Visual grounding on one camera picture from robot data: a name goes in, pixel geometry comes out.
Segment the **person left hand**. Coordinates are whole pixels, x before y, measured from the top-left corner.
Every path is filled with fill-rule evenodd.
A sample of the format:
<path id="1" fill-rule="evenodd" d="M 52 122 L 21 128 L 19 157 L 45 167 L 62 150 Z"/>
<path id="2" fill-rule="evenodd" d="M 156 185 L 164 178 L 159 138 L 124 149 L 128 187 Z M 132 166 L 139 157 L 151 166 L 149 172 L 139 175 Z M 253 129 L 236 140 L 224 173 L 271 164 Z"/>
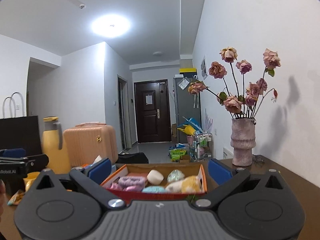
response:
<path id="1" fill-rule="evenodd" d="M 0 217 L 3 214 L 3 205 L 5 202 L 5 185 L 3 180 L 0 180 Z"/>

